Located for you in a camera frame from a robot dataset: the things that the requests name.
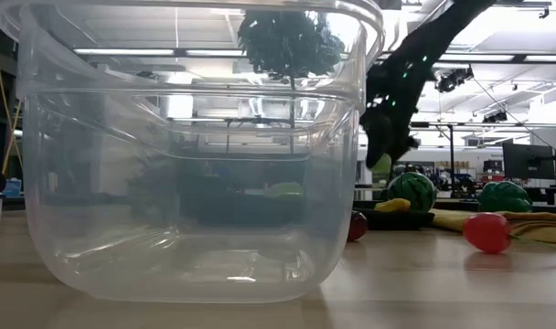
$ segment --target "yellow cloth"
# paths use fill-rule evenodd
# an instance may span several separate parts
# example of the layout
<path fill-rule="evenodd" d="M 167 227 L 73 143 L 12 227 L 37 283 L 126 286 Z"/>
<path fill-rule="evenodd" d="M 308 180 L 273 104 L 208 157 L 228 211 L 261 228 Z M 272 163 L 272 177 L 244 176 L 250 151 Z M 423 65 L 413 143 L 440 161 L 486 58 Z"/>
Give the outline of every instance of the yellow cloth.
<path fill-rule="evenodd" d="M 463 230 L 463 223 L 475 214 L 469 211 L 432 209 L 433 225 L 455 231 Z M 526 239 L 556 243 L 556 214 L 500 212 L 509 222 L 512 234 Z"/>

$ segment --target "robotic arm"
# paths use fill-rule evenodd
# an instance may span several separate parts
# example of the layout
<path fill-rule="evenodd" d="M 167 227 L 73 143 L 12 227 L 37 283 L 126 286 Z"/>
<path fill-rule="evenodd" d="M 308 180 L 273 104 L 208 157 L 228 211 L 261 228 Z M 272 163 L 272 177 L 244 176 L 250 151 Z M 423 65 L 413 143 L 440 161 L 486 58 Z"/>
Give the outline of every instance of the robotic arm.
<path fill-rule="evenodd" d="M 367 102 L 371 107 L 360 118 L 368 136 L 366 166 L 393 165 L 411 148 L 410 121 L 418 110 L 424 83 L 434 80 L 433 64 L 453 39 L 497 0 L 454 0 L 442 15 L 411 32 L 388 58 L 368 72 Z"/>

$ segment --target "desk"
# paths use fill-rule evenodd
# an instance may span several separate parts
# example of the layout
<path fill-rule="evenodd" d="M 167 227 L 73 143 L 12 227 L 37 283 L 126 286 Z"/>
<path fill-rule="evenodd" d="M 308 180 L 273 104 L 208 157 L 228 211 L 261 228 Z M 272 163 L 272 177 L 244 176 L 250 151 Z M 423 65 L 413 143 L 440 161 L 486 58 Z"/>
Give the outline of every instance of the desk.
<path fill-rule="evenodd" d="M 441 231 L 370 232 L 320 288 L 290 302 L 96 300 L 56 279 L 22 213 L 0 222 L 0 329 L 556 329 L 556 250 L 477 253 Z"/>
<path fill-rule="evenodd" d="M 555 204 L 556 196 L 556 186 L 551 187 L 524 187 L 526 192 L 529 194 L 532 201 L 546 201 L 549 205 Z"/>

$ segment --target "clear plastic container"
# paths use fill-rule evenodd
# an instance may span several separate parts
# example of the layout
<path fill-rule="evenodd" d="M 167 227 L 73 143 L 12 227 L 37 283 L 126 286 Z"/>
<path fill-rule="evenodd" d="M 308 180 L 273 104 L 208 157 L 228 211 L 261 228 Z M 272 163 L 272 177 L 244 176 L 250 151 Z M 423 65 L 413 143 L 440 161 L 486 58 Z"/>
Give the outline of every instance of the clear plastic container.
<path fill-rule="evenodd" d="M 97 3 L 0 0 L 20 45 L 28 224 L 48 268 L 126 301 L 276 302 L 315 288 L 348 233 L 379 9 Z M 327 73 L 254 72 L 244 10 L 289 17 L 274 37 L 298 18 L 326 22 L 343 52 Z"/>

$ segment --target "yellow cable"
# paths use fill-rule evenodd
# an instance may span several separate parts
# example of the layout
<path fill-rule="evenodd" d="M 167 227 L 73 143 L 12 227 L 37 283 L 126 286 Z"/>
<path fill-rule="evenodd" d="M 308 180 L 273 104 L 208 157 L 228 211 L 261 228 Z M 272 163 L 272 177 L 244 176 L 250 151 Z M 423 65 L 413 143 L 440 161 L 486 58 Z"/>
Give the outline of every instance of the yellow cable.
<path fill-rule="evenodd" d="M 14 146 L 16 148 L 16 153 L 18 155 L 18 161 L 20 162 L 20 168 L 22 170 L 24 170 L 24 166 L 22 165 L 22 156 L 20 155 L 20 150 L 18 149 L 18 144 L 16 142 L 16 139 L 14 138 L 14 129 L 16 128 L 18 113 L 20 111 L 20 105 L 22 104 L 22 101 L 20 101 L 18 103 L 18 109 L 16 110 L 16 119 L 15 119 L 15 123 L 14 123 L 14 127 L 13 127 L 12 115 L 10 115 L 10 110 L 7 106 L 7 98 L 5 97 L 4 79 L 2 77 L 1 64 L 0 64 L 0 88 L 2 89 L 2 100 L 4 101 L 5 117 L 7 118 L 7 125 L 10 128 L 10 143 L 7 146 L 7 151 L 5 153 L 4 165 L 2 166 L 2 173 L 4 173 L 4 175 L 5 175 L 5 170 L 6 170 L 6 167 L 7 167 L 7 159 L 9 157 L 10 149 L 12 148 L 12 146 Z"/>
<path fill-rule="evenodd" d="M 18 116 L 20 115 L 20 109 L 22 108 L 22 101 L 20 101 L 18 103 L 18 106 L 16 108 L 16 116 L 14 117 L 14 123 L 11 126 L 11 134 L 10 134 L 10 146 L 14 146 L 16 148 L 16 154 L 18 156 L 18 162 L 20 163 L 20 168 L 24 168 L 24 166 L 22 165 L 22 156 L 20 155 L 20 150 L 18 150 L 18 145 L 15 141 L 15 136 L 14 136 L 14 130 L 16 129 L 17 125 L 18 125 Z M 7 161 L 10 158 L 10 151 L 12 151 L 12 147 L 8 147 L 7 150 L 5 150 L 5 156 L 4 156 L 4 165 L 2 166 L 2 173 L 4 173 L 5 175 L 5 170 L 7 169 Z"/>

